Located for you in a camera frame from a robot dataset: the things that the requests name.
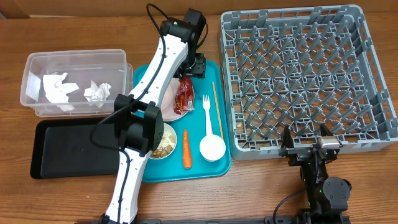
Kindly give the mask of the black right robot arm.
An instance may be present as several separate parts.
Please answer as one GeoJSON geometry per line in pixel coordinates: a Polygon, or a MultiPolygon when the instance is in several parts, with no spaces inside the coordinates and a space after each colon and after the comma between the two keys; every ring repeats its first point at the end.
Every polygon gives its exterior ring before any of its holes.
{"type": "Polygon", "coordinates": [[[287,196],[276,206],[272,215],[273,223],[351,223],[343,212],[348,209],[352,185],[346,179],[330,177],[326,170],[328,163],[337,160],[342,144],[324,124],[320,125],[320,132],[315,144],[295,147],[290,129],[285,126],[279,156],[288,158],[289,166],[300,167],[300,176],[305,187],[287,196]],[[278,218],[278,209],[302,192],[307,193],[309,207],[298,210],[292,217],[278,218]]]}

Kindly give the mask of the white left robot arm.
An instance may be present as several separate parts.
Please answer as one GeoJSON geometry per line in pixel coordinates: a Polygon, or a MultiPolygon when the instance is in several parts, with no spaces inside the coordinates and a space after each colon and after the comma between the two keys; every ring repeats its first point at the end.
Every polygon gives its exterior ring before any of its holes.
{"type": "Polygon", "coordinates": [[[114,124],[119,167],[113,197],[99,223],[135,223],[144,170],[164,133],[160,106],[165,92],[173,77],[205,77],[206,59],[197,52],[208,33],[202,12],[188,9],[182,20],[167,17],[156,29],[159,44],[141,82],[128,96],[118,95],[113,113],[100,122],[114,124]]]}

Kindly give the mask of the red snack wrapper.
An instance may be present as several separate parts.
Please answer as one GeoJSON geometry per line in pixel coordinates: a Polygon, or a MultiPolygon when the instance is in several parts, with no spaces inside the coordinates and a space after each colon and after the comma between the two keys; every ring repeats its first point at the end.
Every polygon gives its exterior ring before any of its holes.
{"type": "Polygon", "coordinates": [[[185,77],[179,80],[180,86],[174,99],[174,112],[183,114],[194,110],[195,94],[190,78],[185,77]]]}

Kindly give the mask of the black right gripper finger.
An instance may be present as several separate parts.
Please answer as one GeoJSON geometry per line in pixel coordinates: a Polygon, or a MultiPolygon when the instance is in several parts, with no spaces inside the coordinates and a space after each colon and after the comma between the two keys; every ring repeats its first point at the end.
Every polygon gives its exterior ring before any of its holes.
{"type": "Polygon", "coordinates": [[[284,127],[281,148],[294,148],[294,140],[292,138],[288,125],[285,125],[284,127]]]}
{"type": "Polygon", "coordinates": [[[327,126],[324,123],[320,124],[320,132],[321,136],[324,137],[333,136],[333,133],[327,128],[327,126]]]}

